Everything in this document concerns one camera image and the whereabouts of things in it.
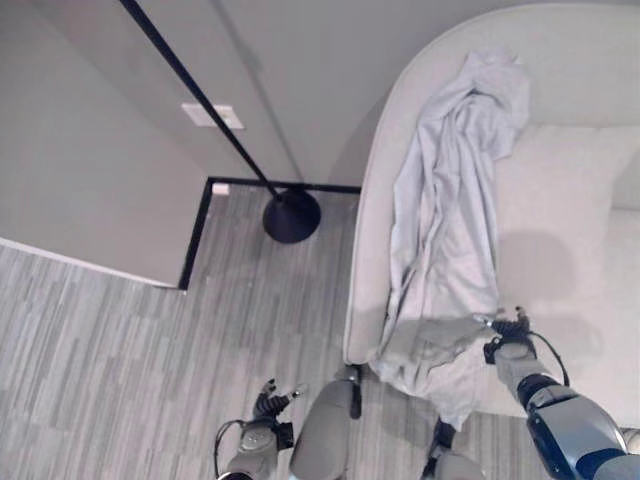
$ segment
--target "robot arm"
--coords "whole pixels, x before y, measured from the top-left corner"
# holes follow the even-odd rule
[[[275,381],[271,379],[258,395],[253,407],[253,420],[238,422],[242,425],[240,443],[227,471],[220,476],[217,462],[219,433],[214,452],[218,480],[268,480],[276,469],[280,450],[293,447],[293,426],[278,422],[277,417],[293,399],[304,393],[306,386],[300,385],[282,396],[273,395],[275,390]]]
[[[640,456],[628,454],[613,419],[592,400],[556,382],[536,358],[524,310],[518,309],[516,322],[488,326],[502,336],[485,346],[487,363],[495,363],[498,377],[527,412],[529,432],[549,475],[640,480]]]

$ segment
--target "cable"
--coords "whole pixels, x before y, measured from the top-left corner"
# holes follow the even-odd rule
[[[555,348],[553,348],[551,343],[549,343],[549,340],[544,338],[539,333],[536,333],[534,331],[529,331],[529,335],[533,335],[534,337],[538,337],[540,340],[542,340],[547,345],[547,347],[549,347],[549,350],[551,350],[551,353],[553,353],[553,356],[556,357],[556,360],[558,361],[558,363],[560,364],[560,368],[562,369],[562,376],[564,377],[564,386],[565,387],[569,387],[570,386],[569,374],[567,373],[567,369],[564,367],[564,363],[562,363],[562,359],[560,358],[560,354],[556,351]]]
[[[222,442],[222,438],[224,437],[225,433],[227,433],[227,430],[229,430],[236,423],[241,427],[243,427],[245,424],[243,420],[229,420],[228,422],[223,423],[216,433],[216,441],[213,446],[213,469],[215,471],[216,478],[220,476],[220,471],[218,469],[218,450],[220,449],[220,443]]]

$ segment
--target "striped carpet floor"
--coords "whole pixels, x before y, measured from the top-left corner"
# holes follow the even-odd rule
[[[289,246],[263,191],[214,197],[186,294],[0,249],[0,479],[213,479],[218,426],[270,377],[309,383],[283,416],[299,431],[341,364],[358,202],[316,196],[319,231]],[[434,412],[371,375],[363,394],[348,478],[417,479]],[[490,480],[548,478],[521,420],[474,415],[455,445]]]

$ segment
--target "couch cushion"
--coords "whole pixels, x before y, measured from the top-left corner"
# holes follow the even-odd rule
[[[602,289],[613,184],[640,127],[530,126],[496,166],[502,301],[527,305]]]
[[[547,337],[569,371],[571,386],[588,396],[622,427],[640,428],[640,213],[612,211],[604,242],[603,288],[584,298],[527,304],[532,328]],[[542,362],[559,380],[555,359],[536,342]],[[486,371],[480,411],[524,416]]]

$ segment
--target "crumpled cloth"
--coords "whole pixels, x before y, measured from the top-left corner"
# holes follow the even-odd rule
[[[472,316],[499,302],[494,162],[511,153],[528,115],[519,59],[471,52],[424,106],[394,185],[391,291],[370,366],[458,430],[485,383],[487,332]]]

